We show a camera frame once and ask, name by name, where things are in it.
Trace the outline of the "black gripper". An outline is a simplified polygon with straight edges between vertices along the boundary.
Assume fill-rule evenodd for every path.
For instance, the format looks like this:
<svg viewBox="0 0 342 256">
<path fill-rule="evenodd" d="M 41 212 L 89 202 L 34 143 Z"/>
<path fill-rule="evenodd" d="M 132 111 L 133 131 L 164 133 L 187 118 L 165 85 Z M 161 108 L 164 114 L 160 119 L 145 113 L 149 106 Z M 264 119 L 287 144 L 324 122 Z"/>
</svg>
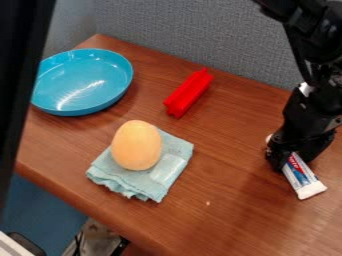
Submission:
<svg viewBox="0 0 342 256">
<path fill-rule="evenodd" d="M 311 162 L 330 146 L 342 126 L 342 94 L 323 94 L 307 83 L 294 89 L 283 109 L 283 124 L 268 137 L 265 160 L 276 172 L 294 151 Z"/>
</svg>

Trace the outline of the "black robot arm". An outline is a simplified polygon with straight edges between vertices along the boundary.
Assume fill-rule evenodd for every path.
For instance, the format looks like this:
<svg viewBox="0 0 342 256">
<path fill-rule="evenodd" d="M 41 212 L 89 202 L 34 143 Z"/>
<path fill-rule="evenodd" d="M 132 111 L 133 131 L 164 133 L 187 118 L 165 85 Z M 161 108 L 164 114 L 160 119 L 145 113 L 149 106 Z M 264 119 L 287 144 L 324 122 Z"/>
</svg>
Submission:
<svg viewBox="0 0 342 256">
<path fill-rule="evenodd" d="M 294 89 L 283 124 L 267 142 L 265 159 L 279 171 L 291 154 L 310 162 L 330 146 L 342 126 L 342 2 L 252 0 L 280 22 L 306 92 Z"/>
</svg>

